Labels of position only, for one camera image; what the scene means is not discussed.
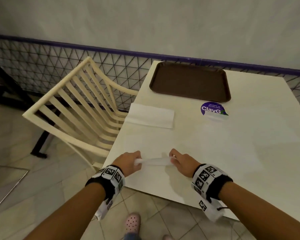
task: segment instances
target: round table sticker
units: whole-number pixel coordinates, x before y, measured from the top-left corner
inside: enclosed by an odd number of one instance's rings
[[[216,102],[206,102],[201,105],[201,113],[204,115],[205,112],[217,113],[220,115],[228,115],[224,109],[224,107]]]

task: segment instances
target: person's left arm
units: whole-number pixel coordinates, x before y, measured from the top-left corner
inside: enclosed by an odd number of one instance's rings
[[[134,165],[140,151],[120,155],[112,165],[125,177],[141,169]],[[40,223],[24,240],[79,240],[93,215],[104,201],[106,192],[100,183],[90,183]]]

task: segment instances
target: tabletop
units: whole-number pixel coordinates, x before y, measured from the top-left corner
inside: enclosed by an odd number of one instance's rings
[[[140,149],[142,157],[167,156],[175,148],[216,165],[300,221],[300,105],[285,80],[226,70],[232,98],[222,105],[229,116],[214,120],[201,112],[206,101],[149,88],[158,63],[153,62],[134,102],[174,110],[173,129],[124,122],[104,166],[127,148]],[[129,188],[200,208],[190,183],[173,166],[144,166],[126,178]],[[225,216],[237,219],[230,210]]]

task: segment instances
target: gray wall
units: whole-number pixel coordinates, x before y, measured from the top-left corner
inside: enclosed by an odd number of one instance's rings
[[[300,0],[0,0],[0,34],[300,69]]]

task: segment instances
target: tray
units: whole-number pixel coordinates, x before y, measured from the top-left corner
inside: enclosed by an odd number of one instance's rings
[[[160,62],[149,85],[154,92],[213,102],[231,99],[224,70],[172,62]]]

